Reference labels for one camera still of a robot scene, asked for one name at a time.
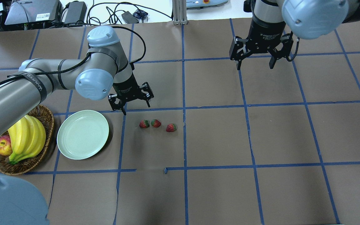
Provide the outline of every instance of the robotic arm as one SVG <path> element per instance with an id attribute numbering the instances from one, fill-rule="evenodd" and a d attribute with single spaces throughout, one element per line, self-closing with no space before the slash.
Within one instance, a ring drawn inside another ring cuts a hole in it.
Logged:
<path id="1" fill-rule="evenodd" d="M 113 110 L 126 114 L 124 105 L 135 99 L 145 100 L 149 106 L 154 94 L 147 82 L 141 87 L 137 84 L 134 65 L 114 29 L 96 27 L 87 40 L 90 49 L 84 60 L 26 60 L 17 73 L 0 82 L 0 135 L 59 89 L 76 89 L 85 98 L 101 100 L 113 86 L 116 94 L 108 95 Z"/>
<path id="2" fill-rule="evenodd" d="M 270 69 L 281 58 L 291 62 L 293 34 L 299 42 L 326 35 L 341 23 L 360 20 L 360 0 L 245 0 L 244 11 L 252 12 L 252 22 L 246 39 L 233 37 L 230 60 L 241 68 L 241 61 L 252 54 L 270 53 Z M 290 34 L 283 35 L 286 24 Z M 282 43 L 281 50 L 276 47 Z"/>

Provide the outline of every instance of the green plate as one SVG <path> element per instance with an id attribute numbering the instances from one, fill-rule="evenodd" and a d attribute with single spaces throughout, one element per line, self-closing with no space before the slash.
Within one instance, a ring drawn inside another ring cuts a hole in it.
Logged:
<path id="1" fill-rule="evenodd" d="M 62 123 L 56 143 L 62 155 L 76 160 L 85 159 L 101 150 L 108 134 L 109 125 L 101 113 L 83 110 Z"/>

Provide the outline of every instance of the apple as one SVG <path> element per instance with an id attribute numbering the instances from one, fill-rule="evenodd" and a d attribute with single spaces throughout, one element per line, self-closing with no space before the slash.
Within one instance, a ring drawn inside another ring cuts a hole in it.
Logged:
<path id="1" fill-rule="evenodd" d="M 9 135 L 0 137 L 0 155 L 10 156 L 12 154 L 12 147 L 10 145 Z"/>

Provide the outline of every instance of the bunch of bananas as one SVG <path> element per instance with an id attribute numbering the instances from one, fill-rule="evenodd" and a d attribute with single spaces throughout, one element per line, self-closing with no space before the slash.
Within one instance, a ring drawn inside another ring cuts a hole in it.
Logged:
<path id="1" fill-rule="evenodd" d="M 10 164 L 34 157 L 40 153 L 45 144 L 45 128 L 32 116 L 25 115 L 8 130 L 13 153 L 9 156 Z"/>

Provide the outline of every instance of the power adapter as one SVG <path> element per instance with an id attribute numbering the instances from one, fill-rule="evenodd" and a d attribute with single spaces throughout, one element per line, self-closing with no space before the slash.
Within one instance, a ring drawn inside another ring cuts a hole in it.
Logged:
<path id="1" fill-rule="evenodd" d="M 67 9 L 65 23 L 77 23 L 79 20 L 84 22 L 87 6 L 84 2 L 70 2 Z"/>
<path id="2" fill-rule="evenodd" d="M 129 11 L 122 14 L 122 18 L 128 24 L 137 24 L 139 21 Z"/>

